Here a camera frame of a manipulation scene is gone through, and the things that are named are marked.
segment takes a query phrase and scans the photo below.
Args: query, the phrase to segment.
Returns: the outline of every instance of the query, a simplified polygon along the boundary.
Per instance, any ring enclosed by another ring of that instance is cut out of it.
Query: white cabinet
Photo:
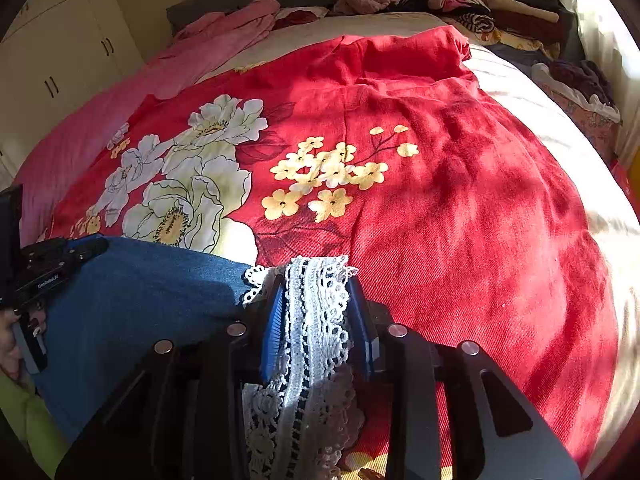
[[[0,163],[12,175],[62,119],[143,64],[116,0],[23,9],[0,43]]]
[[[117,0],[89,0],[100,27],[105,46],[123,76],[130,76],[142,66],[142,56],[131,37]]]

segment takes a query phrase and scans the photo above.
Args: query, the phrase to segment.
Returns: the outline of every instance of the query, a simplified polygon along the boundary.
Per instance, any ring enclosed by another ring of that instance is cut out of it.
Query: lace trim
[[[276,372],[267,386],[242,392],[249,470],[253,480],[329,480],[364,416],[354,401],[346,364],[351,343],[344,288],[356,269],[346,256],[294,258],[283,267],[252,267],[245,278],[256,301],[284,273],[288,309]]]

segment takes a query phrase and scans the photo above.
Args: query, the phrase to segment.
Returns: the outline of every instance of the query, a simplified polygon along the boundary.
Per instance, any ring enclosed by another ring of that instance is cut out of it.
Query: green clothing
[[[68,445],[33,384],[21,388],[0,371],[0,409],[18,440],[53,479]]]

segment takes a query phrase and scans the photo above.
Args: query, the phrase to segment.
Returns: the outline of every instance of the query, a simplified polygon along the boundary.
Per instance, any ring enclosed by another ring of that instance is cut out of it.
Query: black device
[[[264,319],[283,286],[276,281],[266,304],[209,340],[182,348],[157,342],[84,428],[56,480],[248,480],[241,390],[262,383]],[[394,387],[386,480],[440,480],[437,382],[446,391],[456,480],[580,478],[479,345],[429,342],[367,301],[357,278],[347,287],[350,364],[365,380]]]
[[[21,249],[21,216],[22,186],[0,192],[0,308],[10,308],[20,317],[12,330],[27,371],[37,374],[47,367],[47,350],[30,312],[44,308],[48,297],[109,244],[92,235],[54,238]]]

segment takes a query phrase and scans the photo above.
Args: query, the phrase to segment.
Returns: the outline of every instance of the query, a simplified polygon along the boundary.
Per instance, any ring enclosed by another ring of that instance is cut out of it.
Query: red blanket
[[[148,98],[49,235],[265,266],[348,254],[396,321],[479,342],[584,466],[616,359],[607,268],[574,184],[469,57],[452,27],[337,38]],[[378,395],[358,398],[371,457],[386,452]]]

